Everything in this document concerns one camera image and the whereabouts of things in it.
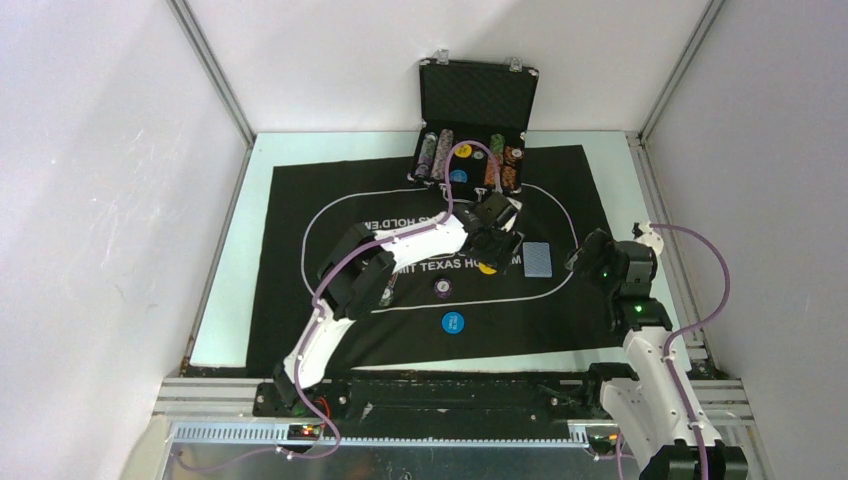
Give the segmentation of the blue card deck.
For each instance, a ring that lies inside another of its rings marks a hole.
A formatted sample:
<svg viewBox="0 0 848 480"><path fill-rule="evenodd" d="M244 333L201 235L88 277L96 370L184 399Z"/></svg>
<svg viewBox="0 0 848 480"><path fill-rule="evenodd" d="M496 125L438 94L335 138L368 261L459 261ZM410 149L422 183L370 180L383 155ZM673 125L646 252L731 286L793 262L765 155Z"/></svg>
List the blue card deck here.
<svg viewBox="0 0 848 480"><path fill-rule="evenodd" d="M553 265L550 244L525 242L522 246L524 276L526 278L552 278Z"/></svg>

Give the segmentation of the blue round button chip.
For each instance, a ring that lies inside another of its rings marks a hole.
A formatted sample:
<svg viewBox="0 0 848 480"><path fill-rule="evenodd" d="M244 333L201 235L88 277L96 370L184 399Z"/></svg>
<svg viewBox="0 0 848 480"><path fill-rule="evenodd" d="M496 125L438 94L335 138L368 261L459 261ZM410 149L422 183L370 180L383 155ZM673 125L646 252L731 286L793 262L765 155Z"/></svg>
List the blue round button chip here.
<svg viewBox="0 0 848 480"><path fill-rule="evenodd" d="M461 333L466 325L465 317L457 311L445 313L441 319L442 329L450 335Z"/></svg>

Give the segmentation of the yellow round button chip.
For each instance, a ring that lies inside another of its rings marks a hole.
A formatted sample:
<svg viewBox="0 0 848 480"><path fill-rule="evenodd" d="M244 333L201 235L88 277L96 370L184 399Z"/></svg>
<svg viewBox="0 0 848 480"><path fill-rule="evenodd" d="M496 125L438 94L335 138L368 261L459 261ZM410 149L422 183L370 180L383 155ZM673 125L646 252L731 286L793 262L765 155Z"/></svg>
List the yellow round button chip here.
<svg viewBox="0 0 848 480"><path fill-rule="evenodd" d="M485 264L479 264L478 268L485 275L494 275L497 273L497 270L495 268L492 268Z"/></svg>

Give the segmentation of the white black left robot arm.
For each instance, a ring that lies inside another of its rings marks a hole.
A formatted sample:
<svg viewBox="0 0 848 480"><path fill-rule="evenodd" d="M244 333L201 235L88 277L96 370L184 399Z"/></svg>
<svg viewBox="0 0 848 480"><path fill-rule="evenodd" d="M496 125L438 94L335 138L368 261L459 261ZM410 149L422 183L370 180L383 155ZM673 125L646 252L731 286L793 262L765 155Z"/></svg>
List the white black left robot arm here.
<svg viewBox="0 0 848 480"><path fill-rule="evenodd" d="M442 255L459 254L494 270L509 266L523 240L520 201L499 192L480 202L450 202L434 217L389 230L352 226L319 269L312 313L293 350L275 367L277 402L292 416L316 403L314 385L351 326L378 305L390 277Z"/></svg>

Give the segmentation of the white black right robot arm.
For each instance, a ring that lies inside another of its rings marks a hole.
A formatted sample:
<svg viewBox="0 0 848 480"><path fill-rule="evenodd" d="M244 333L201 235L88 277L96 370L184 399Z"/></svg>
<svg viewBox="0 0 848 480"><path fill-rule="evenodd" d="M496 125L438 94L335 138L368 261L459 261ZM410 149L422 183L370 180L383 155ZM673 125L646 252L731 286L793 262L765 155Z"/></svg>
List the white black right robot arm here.
<svg viewBox="0 0 848 480"><path fill-rule="evenodd" d="M622 342L623 363L593 363L579 389L585 411L610 416L619 434L613 457L629 445L642 479L744 479L742 448L713 426L679 362L678 338L665 306L651 294L664 242L652 223L635 224L631 240L591 232L565 266L597 287Z"/></svg>

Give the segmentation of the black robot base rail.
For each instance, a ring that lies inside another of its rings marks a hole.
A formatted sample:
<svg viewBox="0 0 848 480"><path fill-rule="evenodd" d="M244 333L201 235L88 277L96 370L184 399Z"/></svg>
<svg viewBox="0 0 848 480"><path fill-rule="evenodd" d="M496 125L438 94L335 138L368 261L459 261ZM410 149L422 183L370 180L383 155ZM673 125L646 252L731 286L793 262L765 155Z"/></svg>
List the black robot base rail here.
<svg viewBox="0 0 848 480"><path fill-rule="evenodd" d="M304 392L347 440L565 440L572 424L611 420L600 400L611 371L350 371Z"/></svg>

